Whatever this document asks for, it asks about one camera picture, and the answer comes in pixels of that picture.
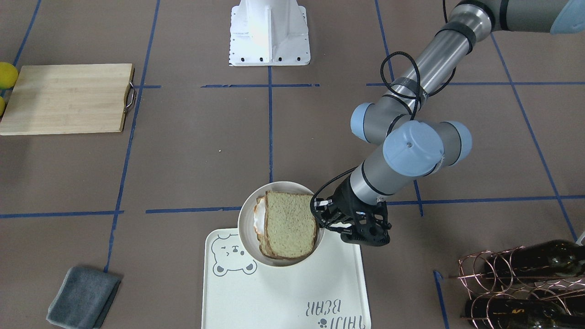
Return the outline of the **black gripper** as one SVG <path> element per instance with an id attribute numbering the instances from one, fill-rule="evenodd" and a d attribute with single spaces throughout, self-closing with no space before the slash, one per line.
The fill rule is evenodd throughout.
<path id="1" fill-rule="evenodd" d="M 318 219 L 319 226 L 332 232 L 351 231 L 352 225 L 359 219 L 357 212 L 366 212 L 366 204 L 355 195 L 349 177 L 344 179 L 329 199 L 317 196 L 311 198 L 311 213 L 327 215 L 327 218 Z"/>

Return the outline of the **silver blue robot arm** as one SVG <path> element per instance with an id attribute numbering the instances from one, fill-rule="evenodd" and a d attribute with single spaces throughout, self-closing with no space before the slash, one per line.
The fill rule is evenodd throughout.
<path id="1" fill-rule="evenodd" d="M 341 174 L 332 196 L 313 196 L 318 227 L 345 235 L 389 230 L 386 201 L 418 178 L 466 158 L 470 131 L 461 123 L 418 121 L 424 104 L 453 79 L 457 65 L 493 32 L 564 35 L 584 29 L 582 0 L 462 0 L 418 58 L 396 51 L 380 65 L 386 92 L 359 105 L 351 131 L 376 150 Z"/>

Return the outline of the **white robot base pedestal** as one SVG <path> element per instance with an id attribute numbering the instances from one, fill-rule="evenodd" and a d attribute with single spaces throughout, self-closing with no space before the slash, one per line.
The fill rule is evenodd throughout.
<path id="1" fill-rule="evenodd" d="M 230 13 L 229 65 L 311 62 L 307 11 L 296 0 L 241 0 Z"/>

